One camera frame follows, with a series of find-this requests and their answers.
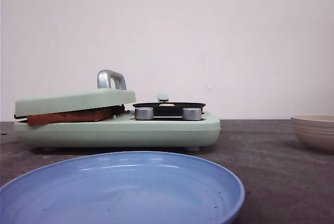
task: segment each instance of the gray table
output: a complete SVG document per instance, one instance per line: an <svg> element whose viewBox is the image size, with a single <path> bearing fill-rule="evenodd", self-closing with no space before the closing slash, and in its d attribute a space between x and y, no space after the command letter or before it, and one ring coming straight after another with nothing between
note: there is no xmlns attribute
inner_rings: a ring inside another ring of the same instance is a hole
<svg viewBox="0 0 334 224"><path fill-rule="evenodd" d="M221 121L218 141L199 152L180 148L60 148L45 152L17 142L1 124L1 185L32 169L85 155L124 150L171 151L216 162L246 189L235 223L334 223L334 155L302 145L289 120Z"/></svg>

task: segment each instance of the metal handle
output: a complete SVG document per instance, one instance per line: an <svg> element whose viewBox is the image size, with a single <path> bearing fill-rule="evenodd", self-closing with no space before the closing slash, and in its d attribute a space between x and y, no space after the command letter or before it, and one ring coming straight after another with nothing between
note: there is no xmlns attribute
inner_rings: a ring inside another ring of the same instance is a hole
<svg viewBox="0 0 334 224"><path fill-rule="evenodd" d="M111 88L110 80L115 83L115 88L126 90L125 79L122 74L110 70L101 70L98 74L98 88Z"/></svg>

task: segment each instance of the beige bowl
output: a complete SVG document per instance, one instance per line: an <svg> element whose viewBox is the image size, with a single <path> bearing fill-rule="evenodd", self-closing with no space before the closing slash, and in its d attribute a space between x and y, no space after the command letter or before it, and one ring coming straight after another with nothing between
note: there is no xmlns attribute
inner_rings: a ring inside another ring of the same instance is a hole
<svg viewBox="0 0 334 224"><path fill-rule="evenodd" d="M334 151L334 115L300 115L291 117L298 139L304 144Z"/></svg>

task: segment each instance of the black frying pan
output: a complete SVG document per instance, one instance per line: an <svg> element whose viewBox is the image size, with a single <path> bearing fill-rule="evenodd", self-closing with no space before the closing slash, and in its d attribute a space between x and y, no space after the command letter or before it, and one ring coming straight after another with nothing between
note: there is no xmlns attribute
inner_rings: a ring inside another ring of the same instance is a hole
<svg viewBox="0 0 334 224"><path fill-rule="evenodd" d="M133 104L135 108L149 107L153 108L155 116L182 116L182 110L184 108L200 108L203 113L204 103L193 103L193 102L152 102L152 103L137 103Z"/></svg>

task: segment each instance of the stove knob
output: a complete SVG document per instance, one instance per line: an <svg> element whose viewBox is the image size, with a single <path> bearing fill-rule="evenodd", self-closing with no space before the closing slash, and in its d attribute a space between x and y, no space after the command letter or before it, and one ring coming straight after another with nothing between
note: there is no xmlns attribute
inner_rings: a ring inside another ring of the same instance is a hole
<svg viewBox="0 0 334 224"><path fill-rule="evenodd" d="M137 121L148 121L153 120L153 108L136 108L135 119Z"/></svg>
<svg viewBox="0 0 334 224"><path fill-rule="evenodd" d="M200 108L184 108L182 119L185 121L200 121L202 119L202 111Z"/></svg>

